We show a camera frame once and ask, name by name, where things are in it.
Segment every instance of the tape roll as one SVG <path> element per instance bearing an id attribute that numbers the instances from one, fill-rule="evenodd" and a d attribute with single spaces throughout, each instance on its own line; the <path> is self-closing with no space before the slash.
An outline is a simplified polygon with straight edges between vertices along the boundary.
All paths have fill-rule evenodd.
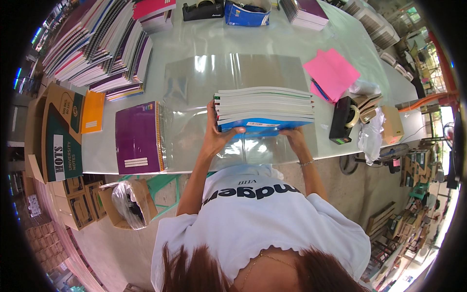
<path id="1" fill-rule="evenodd" d="M 354 105 L 350 105 L 350 108 L 354 110 L 355 114 L 354 114 L 353 119 L 346 124 L 346 128 L 351 128 L 351 127 L 355 126 L 358 119 L 360 118 L 360 110 Z"/>
<path id="2" fill-rule="evenodd" d="M 212 4 L 216 4 L 216 2 L 214 0 L 198 0 L 198 2 L 196 3 L 196 7 L 203 7 Z"/>

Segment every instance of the gold necklace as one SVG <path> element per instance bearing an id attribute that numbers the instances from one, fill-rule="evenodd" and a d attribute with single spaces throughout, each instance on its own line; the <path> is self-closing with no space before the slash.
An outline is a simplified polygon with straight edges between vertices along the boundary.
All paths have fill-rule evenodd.
<path id="1" fill-rule="evenodd" d="M 253 264 L 251 265 L 251 267 L 248 269 L 247 275 L 245 276 L 245 280 L 243 280 L 243 284 L 241 285 L 240 292 L 243 291 L 243 286 L 245 286 L 245 282 L 247 281 L 247 278 L 248 278 L 248 275 L 249 275 L 250 272 L 251 272 L 251 269 L 253 268 L 253 266 L 255 265 L 255 263 L 256 263 L 256 262 L 260 259 L 260 257 L 262 257 L 262 256 L 271 258 L 271 259 L 276 260 L 276 261 L 281 262 L 281 263 L 284 263 L 284 264 L 286 264 L 286 265 L 288 265 L 288 266 L 294 268 L 295 270 L 297 269 L 296 267 L 294 267 L 293 265 L 289 264 L 289 263 L 286 262 L 286 261 L 280 260 L 280 259 L 275 258 L 275 257 L 272 257 L 272 256 L 265 255 L 265 254 L 263 254 L 262 251 L 260 251 L 260 254 L 256 257 L 255 261 L 253 262 Z"/>

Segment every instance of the blue box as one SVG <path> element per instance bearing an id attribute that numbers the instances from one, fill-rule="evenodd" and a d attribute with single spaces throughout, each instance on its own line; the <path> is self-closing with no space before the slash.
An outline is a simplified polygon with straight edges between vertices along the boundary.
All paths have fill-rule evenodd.
<path id="1" fill-rule="evenodd" d="M 271 1 L 259 1 L 262 8 L 267 12 L 251 12 L 237 6 L 233 2 L 227 0 L 224 8 L 224 15 L 227 25 L 242 25 L 242 26 L 263 26 L 269 25 L 269 14 L 271 13 Z"/>

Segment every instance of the pink paper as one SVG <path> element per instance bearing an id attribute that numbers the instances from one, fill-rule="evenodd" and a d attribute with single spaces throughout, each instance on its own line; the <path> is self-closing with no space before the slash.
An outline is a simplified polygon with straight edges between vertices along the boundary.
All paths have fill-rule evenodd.
<path id="1" fill-rule="evenodd" d="M 360 73 L 335 49 L 327 52 L 318 50 L 316 58 L 303 65 L 308 74 L 315 79 L 319 86 L 334 103 L 354 83 Z M 310 92 L 326 100 L 314 83 L 311 83 Z"/>

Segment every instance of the orange notebook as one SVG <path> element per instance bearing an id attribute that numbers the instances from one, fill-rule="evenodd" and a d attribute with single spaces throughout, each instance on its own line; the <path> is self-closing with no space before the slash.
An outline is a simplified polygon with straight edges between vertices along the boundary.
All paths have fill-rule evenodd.
<path id="1" fill-rule="evenodd" d="M 102 130 L 102 116 L 104 114 L 105 93 L 87 91 L 83 119 L 81 120 L 81 133 L 98 132 Z"/>

